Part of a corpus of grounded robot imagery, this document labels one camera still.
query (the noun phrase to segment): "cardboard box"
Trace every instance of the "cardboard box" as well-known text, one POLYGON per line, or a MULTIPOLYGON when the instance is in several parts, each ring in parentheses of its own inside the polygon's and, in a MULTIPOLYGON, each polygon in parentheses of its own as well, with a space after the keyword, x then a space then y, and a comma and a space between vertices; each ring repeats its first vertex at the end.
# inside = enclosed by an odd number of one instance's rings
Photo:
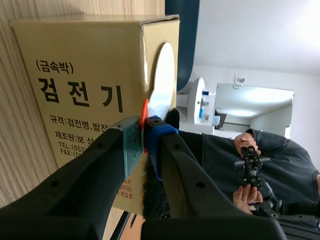
MULTIPOLYGON (((153 90, 161 46, 172 45, 177 81, 176 15, 69 15, 11 22, 59 167, 108 126, 140 115, 153 90)), ((172 104, 176 104, 176 89, 172 104)), ((143 155, 113 206, 142 215, 143 155)))

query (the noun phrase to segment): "white ceiling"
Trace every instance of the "white ceiling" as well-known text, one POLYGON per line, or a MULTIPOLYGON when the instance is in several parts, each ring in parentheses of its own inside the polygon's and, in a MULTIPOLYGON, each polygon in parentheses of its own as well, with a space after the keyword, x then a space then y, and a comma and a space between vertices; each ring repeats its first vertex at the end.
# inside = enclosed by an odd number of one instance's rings
POLYGON ((232 84, 218 84, 215 109, 228 116, 253 119, 291 105, 293 97, 289 90, 252 86, 235 90, 232 84))
POLYGON ((194 64, 320 74, 320 0, 201 0, 194 64))

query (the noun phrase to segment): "screw hole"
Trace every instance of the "screw hole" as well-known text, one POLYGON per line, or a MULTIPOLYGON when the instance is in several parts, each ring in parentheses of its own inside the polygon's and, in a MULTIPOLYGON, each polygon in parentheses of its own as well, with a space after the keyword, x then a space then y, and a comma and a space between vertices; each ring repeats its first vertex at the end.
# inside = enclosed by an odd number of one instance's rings
POLYGON ((196 184, 196 187, 197 187, 197 188, 200 188, 200 189, 203 189, 203 188, 205 188, 205 184, 204 184, 203 182, 198 182, 198 183, 196 184))
POLYGON ((51 187, 53 187, 53 188, 55 188, 55 187, 57 187, 59 185, 59 181, 53 181, 52 183, 51 183, 51 187))

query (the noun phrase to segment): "hand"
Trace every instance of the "hand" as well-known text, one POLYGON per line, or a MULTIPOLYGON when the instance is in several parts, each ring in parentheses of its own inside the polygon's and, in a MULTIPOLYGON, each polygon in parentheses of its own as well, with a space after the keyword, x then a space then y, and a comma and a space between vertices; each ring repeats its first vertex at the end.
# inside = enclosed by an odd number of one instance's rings
POLYGON ((254 149, 256 150, 258 155, 261 154, 261 151, 258 150, 258 146, 257 146, 257 143, 256 143, 254 137, 248 132, 242 133, 241 135, 237 136, 234 139, 234 145, 235 145, 237 152, 240 154, 240 156, 242 158, 243 158, 243 155, 241 153, 241 148, 244 148, 244 147, 247 148, 247 147, 252 146, 252 147, 254 147, 254 149))
POLYGON ((262 203, 263 201, 264 199, 262 198, 261 192, 258 191, 257 187, 251 187, 250 184, 245 188, 240 186, 239 189, 233 193, 233 204, 247 214, 252 215, 248 204, 262 203))

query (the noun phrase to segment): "orange tab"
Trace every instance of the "orange tab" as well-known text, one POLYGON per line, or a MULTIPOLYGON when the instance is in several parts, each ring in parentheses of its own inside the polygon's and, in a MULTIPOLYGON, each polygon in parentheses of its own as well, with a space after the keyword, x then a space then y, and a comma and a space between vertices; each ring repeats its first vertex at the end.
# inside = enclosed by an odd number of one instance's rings
MULTIPOLYGON (((141 111, 141 115, 140 115, 140 118, 139 118, 139 126, 140 126, 141 132, 142 132, 142 136, 141 136, 141 137, 142 137, 142 144, 143 144, 143 145, 144 145, 144 140, 143 140, 144 134, 143 134, 143 132, 144 132, 144 128, 145 128, 146 121, 147 121, 147 119, 148 119, 148 117, 149 117, 148 103, 149 103, 149 100, 148 100, 148 99, 145 99, 145 100, 143 101, 142 111, 141 111)), ((148 154, 147 148, 145 148, 145 147, 143 146, 143 149, 144 149, 144 153, 145 153, 145 154, 148 154)))
POLYGON ((145 99, 143 101, 142 111, 141 111, 141 115, 140 115, 140 118, 139 118, 139 126, 140 126, 141 129, 145 128, 145 123, 147 121, 147 118, 149 117, 148 103, 149 103, 148 99, 145 99))

